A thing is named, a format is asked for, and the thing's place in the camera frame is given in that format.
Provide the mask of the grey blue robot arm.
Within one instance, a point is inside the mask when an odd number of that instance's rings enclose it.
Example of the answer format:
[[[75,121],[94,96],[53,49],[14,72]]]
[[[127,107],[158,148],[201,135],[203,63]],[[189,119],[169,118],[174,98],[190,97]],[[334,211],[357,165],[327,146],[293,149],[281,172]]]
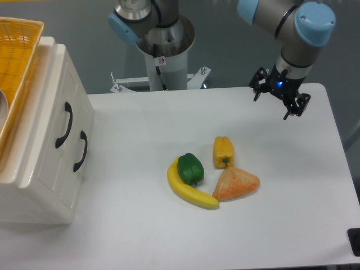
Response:
[[[250,88],[256,97],[269,93],[281,100],[287,116],[301,116],[311,96],[299,88],[330,40],[334,12],[315,1],[239,1],[237,13],[282,43],[272,70],[258,69]],[[118,1],[108,23],[123,42],[143,53],[152,91],[188,88],[187,54],[195,30],[180,15],[177,1]]]

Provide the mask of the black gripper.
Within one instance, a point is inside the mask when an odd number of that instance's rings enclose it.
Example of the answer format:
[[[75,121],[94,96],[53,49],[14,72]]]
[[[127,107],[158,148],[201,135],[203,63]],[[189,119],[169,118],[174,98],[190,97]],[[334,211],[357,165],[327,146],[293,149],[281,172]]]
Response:
[[[300,117],[311,99],[311,95],[299,93],[303,79],[290,79],[287,74],[287,69],[279,72],[274,66],[268,74],[265,68],[260,67],[249,83],[255,94],[254,101],[257,101],[262,93],[270,93],[283,102],[287,108],[283,120],[293,115]]]

